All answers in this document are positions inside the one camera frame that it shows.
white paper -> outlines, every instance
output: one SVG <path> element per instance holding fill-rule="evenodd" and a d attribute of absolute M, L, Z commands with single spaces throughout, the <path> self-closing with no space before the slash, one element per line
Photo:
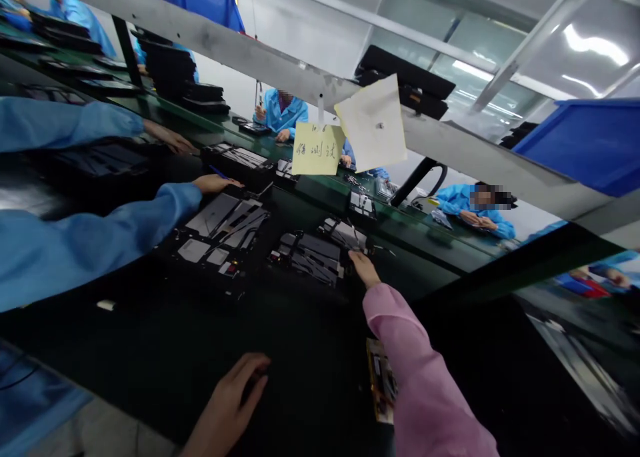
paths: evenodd
<path fill-rule="evenodd" d="M 353 147 L 358 173 L 407 158 L 396 74 L 366 86 L 335 110 Z"/>

pen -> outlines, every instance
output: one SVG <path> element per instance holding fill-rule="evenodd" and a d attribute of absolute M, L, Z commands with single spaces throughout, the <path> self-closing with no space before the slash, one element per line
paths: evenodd
<path fill-rule="evenodd" d="M 218 171 L 214 166 L 209 165 L 209 167 L 211 167 L 211 170 L 213 172 L 215 172 L 216 174 L 218 174 L 220 177 L 222 177 L 223 179 L 227 179 L 229 180 L 229 177 L 225 176 L 222 172 Z"/>

worker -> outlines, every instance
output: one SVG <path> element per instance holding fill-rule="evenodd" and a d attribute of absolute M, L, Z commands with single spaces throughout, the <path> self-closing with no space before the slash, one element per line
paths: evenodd
<path fill-rule="evenodd" d="M 353 147 L 351 147 L 351 144 L 349 143 L 349 139 L 345 140 L 345 145 L 342 148 L 342 156 L 340 157 L 340 160 L 347 167 L 351 167 L 352 165 L 356 167 L 355 154 L 353 154 Z M 367 172 L 373 175 L 374 177 L 380 177 L 381 179 L 385 179 L 387 181 L 389 180 L 389 173 L 387 172 L 387 169 L 385 169 L 384 167 L 376 167 L 375 169 L 369 169 Z"/>
<path fill-rule="evenodd" d="M 522 245 L 526 245 L 545 234 L 549 234 L 552 230 L 558 229 L 565 224 L 567 224 L 567 221 L 557 221 L 553 224 L 549 224 L 544 229 L 538 230 L 538 232 L 534 232 L 527 237 L 527 239 L 522 242 Z M 592 273 L 606 279 L 603 283 L 603 287 L 605 287 L 608 292 L 627 292 L 632 285 L 640 286 L 638 279 L 640 276 L 638 276 L 637 272 L 623 272 L 618 266 L 624 262 L 634 260 L 638 258 L 638 256 L 640 256 L 640 254 L 635 250 L 625 250 L 619 254 L 594 262 L 593 264 L 574 269 L 569 274 L 580 278 L 586 278 L 589 276 L 589 273 Z"/>
<path fill-rule="evenodd" d="M 398 384 L 396 455 L 498 457 L 495 439 L 473 415 L 405 299 L 380 281 L 364 254 L 351 251 L 349 257 L 367 289 L 362 302 L 367 323 L 382 342 Z M 241 357 L 216 385 L 181 457 L 227 455 L 267 387 L 270 363 L 264 354 Z M 243 399 L 249 380 L 255 384 Z"/>
<path fill-rule="evenodd" d="M 0 152 L 60 149 L 107 136 L 147 134 L 172 151 L 191 152 L 182 136 L 115 105 L 79 107 L 19 97 L 0 99 Z M 76 214 L 45 222 L 26 211 L 0 211 L 0 312 L 81 286 L 129 264 L 159 244 L 203 194 L 240 184 L 217 175 L 165 184 L 155 199 L 123 205 L 106 217 Z M 0 455 L 25 455 L 90 397 L 37 369 L 0 344 Z"/>
<path fill-rule="evenodd" d="M 109 36 L 107 36 L 98 18 L 84 2 L 78 0 L 49 0 L 47 13 L 58 19 L 64 19 L 86 28 L 89 31 L 91 40 L 100 44 L 105 56 L 112 59 L 117 57 Z"/>
<path fill-rule="evenodd" d="M 295 139 L 295 123 L 309 122 L 309 106 L 287 91 L 269 89 L 265 106 L 255 107 L 253 120 L 277 133 L 276 141 L 287 142 Z"/>
<path fill-rule="evenodd" d="M 173 46 L 176 49 L 180 49 L 181 51 L 188 52 L 191 60 L 195 64 L 195 56 L 192 51 L 188 50 L 182 44 L 173 43 Z M 135 59 L 136 61 L 138 61 L 138 70 L 140 71 L 140 74 L 147 75 L 147 53 L 142 50 L 142 47 L 140 47 L 140 43 L 138 42 L 138 39 L 135 37 L 133 38 L 133 50 L 135 52 Z M 197 66 L 195 68 L 195 71 L 193 72 L 193 80 L 197 83 L 200 82 L 200 74 L 198 74 Z"/>
<path fill-rule="evenodd" d="M 512 202 L 509 193 L 503 193 L 497 186 L 482 182 L 456 184 L 442 189 L 437 195 L 445 214 L 457 215 L 467 224 L 489 231 L 499 238 L 514 238 L 513 224 L 506 221 L 497 210 L 499 205 L 508 207 Z"/>

yellow sticky note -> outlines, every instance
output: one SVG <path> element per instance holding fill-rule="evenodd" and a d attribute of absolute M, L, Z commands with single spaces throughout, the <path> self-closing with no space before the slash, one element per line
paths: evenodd
<path fill-rule="evenodd" d="M 340 126 L 296 123 L 291 174 L 335 175 L 345 139 Z"/>

fluorescent light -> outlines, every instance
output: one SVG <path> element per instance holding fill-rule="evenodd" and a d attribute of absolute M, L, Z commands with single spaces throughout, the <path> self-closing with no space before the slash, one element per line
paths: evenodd
<path fill-rule="evenodd" d="M 453 66 L 456 69 L 460 69 L 461 71 L 464 71 L 468 74 L 474 75 L 476 77 L 479 77 L 480 79 L 482 79 L 483 81 L 487 81 L 489 82 L 491 79 L 493 79 L 493 74 L 489 74 L 486 73 L 484 71 L 481 71 L 480 69 L 474 67 L 474 66 L 470 66 L 469 64 L 466 64 L 462 61 L 456 61 L 453 63 Z"/>
<path fill-rule="evenodd" d="M 587 89 L 589 89 L 591 91 L 591 93 L 595 96 L 595 97 L 600 97 L 600 93 L 598 91 L 595 90 L 595 87 L 592 86 L 589 83 L 586 83 L 585 81 L 581 81 L 580 79 L 576 79 L 575 77 L 571 77 L 565 74 L 562 74 L 562 78 L 563 79 L 567 79 L 568 81 L 571 82 L 575 82 L 576 84 L 580 84 L 583 87 L 586 87 Z"/>
<path fill-rule="evenodd" d="M 573 28 L 573 24 L 569 24 L 563 34 L 569 47 L 576 52 L 595 52 L 610 58 L 620 67 L 629 62 L 629 56 L 618 45 L 601 37 L 581 37 Z"/>

